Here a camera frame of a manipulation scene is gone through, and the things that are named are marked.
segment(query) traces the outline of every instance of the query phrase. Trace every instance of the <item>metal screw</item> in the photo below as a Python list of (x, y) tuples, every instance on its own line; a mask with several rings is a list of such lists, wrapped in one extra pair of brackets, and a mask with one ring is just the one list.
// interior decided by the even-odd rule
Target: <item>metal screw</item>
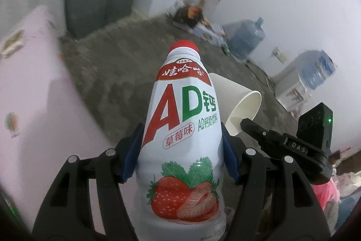
[(246, 154), (248, 155), (255, 155), (256, 151), (253, 148), (247, 148), (246, 149)]
[(110, 148), (110, 149), (108, 149), (108, 150), (105, 152), (105, 154), (106, 154), (107, 156), (112, 156), (112, 155), (115, 154), (115, 149)]
[(68, 162), (71, 164), (76, 162), (77, 160), (78, 160), (78, 158), (75, 155), (72, 155), (68, 158)]
[(285, 156), (285, 162), (287, 162), (289, 164), (293, 163), (293, 157), (289, 156), (289, 155), (286, 155)]

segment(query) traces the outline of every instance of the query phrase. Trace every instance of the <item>white plastic bottle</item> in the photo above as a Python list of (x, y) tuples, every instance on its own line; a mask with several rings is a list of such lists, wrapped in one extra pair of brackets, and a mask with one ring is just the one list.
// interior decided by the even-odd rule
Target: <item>white plastic bottle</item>
[(198, 48), (178, 41), (156, 77), (138, 158), (141, 241), (216, 241), (226, 228), (217, 98)]

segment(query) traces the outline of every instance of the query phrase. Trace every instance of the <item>wall outlet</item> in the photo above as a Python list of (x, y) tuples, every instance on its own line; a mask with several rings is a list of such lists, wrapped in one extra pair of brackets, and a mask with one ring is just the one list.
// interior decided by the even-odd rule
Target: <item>wall outlet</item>
[(287, 56), (286, 56), (283, 52), (281, 52), (278, 47), (276, 47), (276, 48), (272, 51), (272, 54), (273, 54), (276, 58), (278, 58), (278, 60), (279, 60), (281, 63), (285, 63), (285, 62), (287, 61)]

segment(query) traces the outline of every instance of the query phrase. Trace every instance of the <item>hot air balloon sticker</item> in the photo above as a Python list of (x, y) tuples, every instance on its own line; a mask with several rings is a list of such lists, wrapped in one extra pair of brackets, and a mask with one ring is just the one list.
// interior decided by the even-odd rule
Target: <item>hot air balloon sticker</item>
[(11, 138), (19, 135), (18, 133), (18, 116), (14, 113), (9, 113), (5, 117), (5, 127), (10, 131)]

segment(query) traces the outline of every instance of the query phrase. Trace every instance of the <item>gray cabinet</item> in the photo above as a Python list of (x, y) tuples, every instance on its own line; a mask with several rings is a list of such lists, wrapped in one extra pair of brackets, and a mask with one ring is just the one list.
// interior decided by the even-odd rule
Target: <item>gray cabinet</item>
[(76, 38), (131, 14), (133, 0), (65, 0), (66, 25)]

